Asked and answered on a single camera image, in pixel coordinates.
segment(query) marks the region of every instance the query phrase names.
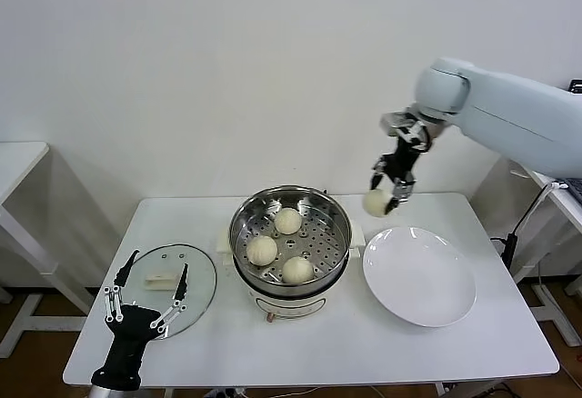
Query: steamed bun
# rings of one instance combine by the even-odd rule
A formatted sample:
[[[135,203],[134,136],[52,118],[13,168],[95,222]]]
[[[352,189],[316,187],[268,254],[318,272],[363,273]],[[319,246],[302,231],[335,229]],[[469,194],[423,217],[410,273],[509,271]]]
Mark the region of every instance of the steamed bun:
[[[275,215],[275,228],[281,234],[293,234],[301,228],[301,214],[295,209],[281,209]]]
[[[291,257],[283,265],[283,281],[291,284],[301,284],[313,278],[313,265],[303,257]]]
[[[372,189],[364,195],[362,206],[364,207],[364,210],[372,216],[383,218],[386,216],[386,205],[391,199],[392,195],[382,189]]]
[[[257,236],[246,246],[246,257],[251,264],[267,266],[276,258],[276,243],[268,236]]]

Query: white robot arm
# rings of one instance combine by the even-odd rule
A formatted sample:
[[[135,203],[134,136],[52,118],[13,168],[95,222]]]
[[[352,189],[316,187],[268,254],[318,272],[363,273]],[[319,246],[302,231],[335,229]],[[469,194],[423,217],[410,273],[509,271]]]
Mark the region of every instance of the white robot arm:
[[[437,59],[418,78],[416,102],[385,114],[381,126],[398,138],[396,151],[375,165],[371,189],[394,183],[384,214],[412,193],[412,167],[432,140],[454,124],[476,142],[552,177],[582,177],[582,96],[469,62]]]

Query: white side table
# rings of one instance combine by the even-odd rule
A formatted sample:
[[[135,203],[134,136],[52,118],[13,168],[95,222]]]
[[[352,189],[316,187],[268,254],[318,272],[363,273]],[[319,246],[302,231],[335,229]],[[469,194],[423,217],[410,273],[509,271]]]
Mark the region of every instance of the white side table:
[[[15,253],[29,262],[83,313],[89,313],[94,297],[3,206],[8,196],[47,152],[48,145],[44,142],[0,143],[0,227],[7,232],[8,242]],[[4,289],[0,291],[0,300],[11,300]],[[38,294],[27,297],[0,343],[0,358],[10,356],[24,331],[81,330],[85,322],[83,317],[32,316],[40,300],[41,295]]]
[[[532,180],[540,187],[554,181],[546,175],[525,168]],[[582,205],[570,194],[568,190],[559,189],[551,192],[549,198],[556,205],[557,209],[567,218],[555,217],[547,221],[546,226],[534,236],[526,245],[524,251],[516,258],[511,265],[511,274],[516,283],[528,276],[542,261],[544,257],[552,252],[552,247],[563,243],[577,233],[582,233]],[[567,294],[575,293],[578,288],[582,288],[582,277],[579,277],[566,288]],[[532,307],[531,311],[540,322],[552,321],[557,330],[562,335],[564,342],[568,346],[581,346],[582,339],[578,335],[574,326],[567,319],[566,315],[558,307],[556,300],[548,289],[542,284],[532,286],[534,293],[542,303],[539,307]]]

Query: stainless steel pot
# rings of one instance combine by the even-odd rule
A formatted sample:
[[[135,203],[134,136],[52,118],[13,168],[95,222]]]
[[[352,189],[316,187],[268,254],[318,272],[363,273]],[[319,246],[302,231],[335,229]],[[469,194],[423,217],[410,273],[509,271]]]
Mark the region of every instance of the stainless steel pot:
[[[303,217],[295,234],[275,229],[276,213],[287,207]],[[255,266],[246,257],[246,246],[259,235],[272,237],[277,245],[277,257],[267,266]],[[352,229],[344,209],[328,195],[303,186],[278,186],[251,196],[240,206],[230,223],[228,239],[236,269],[247,284],[262,294],[294,300],[321,293],[339,279],[346,269]],[[283,282],[283,264],[295,256],[311,262],[313,280]]]

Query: white table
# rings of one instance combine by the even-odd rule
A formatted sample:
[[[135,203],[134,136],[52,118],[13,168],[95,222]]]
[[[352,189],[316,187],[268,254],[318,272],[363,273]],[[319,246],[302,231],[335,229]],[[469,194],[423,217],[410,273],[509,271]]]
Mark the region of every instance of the white table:
[[[136,248],[194,244],[216,264],[216,297],[184,332],[145,351],[143,387],[298,386],[465,382],[447,396],[473,396],[502,379],[555,373],[558,362],[466,198],[414,194],[386,219],[364,213],[361,195],[339,196],[366,239],[395,225],[426,228],[467,256],[477,302],[463,321],[427,329],[400,320],[366,286],[360,260],[350,259],[334,287],[336,303],[295,321],[267,323],[252,305],[235,268],[214,253],[243,198],[144,200],[105,281]],[[112,334],[100,293],[65,368],[69,384],[90,384]]]
[[[93,296],[6,210],[4,202],[48,152],[44,142],[0,143],[0,227],[8,234],[15,253],[29,262],[46,280],[84,313],[88,313]],[[2,290],[0,298],[10,300]],[[8,357],[25,330],[78,331],[83,318],[32,316],[41,295],[27,297],[0,343],[0,358]]]
[[[544,187],[546,184],[554,181],[551,177],[525,167],[524,169],[540,187]],[[550,193],[549,198],[567,218],[567,221],[564,218],[552,217],[547,221],[544,228],[524,247],[523,252],[511,266],[511,273],[516,283],[528,276],[538,266],[541,260],[552,252],[556,244],[566,242],[574,235],[577,235],[578,232],[582,233],[582,205],[580,205],[570,192],[567,189],[559,189]],[[534,285],[532,289],[542,303],[540,307],[532,308],[534,316],[539,321],[554,322],[568,346],[582,345],[582,339],[561,309],[557,308],[556,300],[552,294],[543,285]],[[582,276],[578,277],[566,287],[566,293],[569,295],[575,293],[582,294]]]

